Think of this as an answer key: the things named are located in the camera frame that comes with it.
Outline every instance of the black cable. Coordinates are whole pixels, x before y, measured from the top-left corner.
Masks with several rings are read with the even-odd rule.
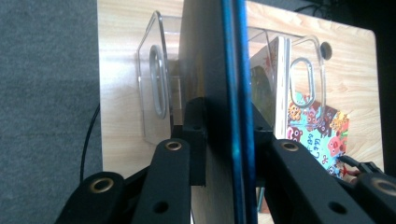
[[[80,184],[84,180],[85,155],[87,154],[87,147],[88,147],[88,143],[90,142],[93,124],[96,121],[96,117],[98,117],[99,111],[100,111],[100,104],[96,107],[95,113],[93,114],[93,117],[91,119],[90,128],[88,129],[87,135],[85,136],[85,143],[84,143],[84,148],[82,149],[82,156],[81,156],[81,165],[79,167],[79,183]]]
[[[307,8],[313,8],[314,12],[312,13],[312,16],[315,17],[316,14],[317,14],[317,11],[319,10],[320,14],[321,14],[321,17],[323,18],[324,17],[324,13],[323,13],[323,10],[321,9],[322,7],[323,7],[323,2],[321,2],[319,5],[311,4],[311,5],[308,5],[308,6],[305,6],[305,7],[299,7],[297,9],[295,9],[294,12],[301,12],[301,11],[307,9]]]

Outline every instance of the clear plastic container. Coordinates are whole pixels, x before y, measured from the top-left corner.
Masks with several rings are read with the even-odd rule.
[[[248,37],[252,102],[274,127],[275,136],[288,138],[290,126],[317,128],[326,105],[318,39],[258,28],[249,28]]]
[[[181,123],[178,42],[181,18],[153,13],[137,49],[145,139],[159,144]]]
[[[187,97],[178,72],[181,18],[155,12],[138,48],[145,139],[158,144],[182,124]],[[251,100],[276,138],[301,142],[332,175],[346,151],[348,118],[326,106],[326,74],[318,39],[248,28]],[[196,86],[189,77],[189,85]]]

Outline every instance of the blue edge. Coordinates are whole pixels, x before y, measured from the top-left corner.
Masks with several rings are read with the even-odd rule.
[[[257,223],[253,117],[245,0],[222,0],[227,93],[232,119],[235,223]]]

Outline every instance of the metal screw hole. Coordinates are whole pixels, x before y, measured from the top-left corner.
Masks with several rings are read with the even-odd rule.
[[[114,181],[108,177],[102,177],[95,179],[91,185],[90,190],[93,193],[103,193],[111,189],[114,185]]]
[[[372,184],[376,189],[379,189],[390,196],[396,197],[396,184],[380,178],[373,178]]]
[[[169,205],[167,202],[158,202],[156,204],[154,204],[154,206],[152,207],[152,211],[157,213],[157,214],[162,214],[164,212],[166,212],[169,208]]]
[[[298,147],[296,145],[294,145],[293,143],[283,143],[281,145],[284,149],[286,149],[287,151],[297,151]]]
[[[181,144],[179,142],[168,142],[165,147],[168,150],[176,151],[181,149]]]
[[[342,215],[347,213],[347,210],[345,209],[345,207],[343,205],[341,205],[340,203],[330,202],[329,207],[335,213],[342,214]]]

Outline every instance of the black metal arm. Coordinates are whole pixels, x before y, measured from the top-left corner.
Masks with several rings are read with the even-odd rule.
[[[125,180],[109,172],[88,177],[57,223],[190,223],[191,186],[205,187],[202,99],[187,104],[185,118],[150,167]],[[396,223],[395,178],[371,172],[355,185],[335,180],[303,145],[275,139],[258,111],[254,120],[257,186],[276,223]]]

